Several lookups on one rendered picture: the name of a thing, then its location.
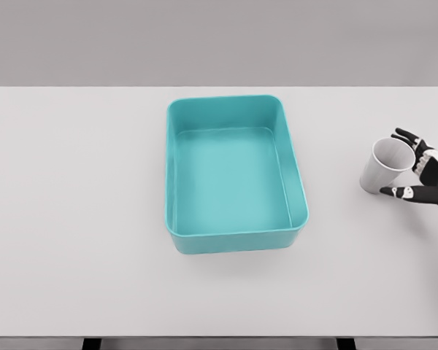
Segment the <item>teal plastic basket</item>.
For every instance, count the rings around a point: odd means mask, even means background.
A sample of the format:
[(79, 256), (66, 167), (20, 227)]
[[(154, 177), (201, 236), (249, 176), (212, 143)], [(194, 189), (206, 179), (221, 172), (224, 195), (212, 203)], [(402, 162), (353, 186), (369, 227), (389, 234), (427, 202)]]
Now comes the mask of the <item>teal plastic basket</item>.
[(310, 213), (282, 101), (246, 95), (171, 102), (164, 214), (183, 254), (291, 246)]

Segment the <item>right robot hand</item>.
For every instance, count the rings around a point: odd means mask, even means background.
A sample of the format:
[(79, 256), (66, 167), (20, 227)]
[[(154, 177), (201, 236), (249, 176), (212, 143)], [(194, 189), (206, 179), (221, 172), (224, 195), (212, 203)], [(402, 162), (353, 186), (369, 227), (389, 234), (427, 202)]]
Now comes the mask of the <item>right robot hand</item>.
[(423, 138), (401, 128), (396, 128), (391, 137), (403, 141), (414, 152), (412, 172), (418, 176), (421, 185), (381, 187), (379, 192), (406, 202), (438, 206), (438, 149), (429, 146)]

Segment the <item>white paper cup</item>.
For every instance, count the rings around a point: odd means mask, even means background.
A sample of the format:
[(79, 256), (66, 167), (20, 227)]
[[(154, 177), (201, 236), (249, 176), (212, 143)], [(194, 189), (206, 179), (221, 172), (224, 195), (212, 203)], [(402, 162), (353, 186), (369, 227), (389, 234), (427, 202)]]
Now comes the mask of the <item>white paper cup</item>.
[(414, 163), (415, 153), (405, 142), (395, 138), (379, 139), (372, 145), (359, 184), (366, 192), (378, 194)]

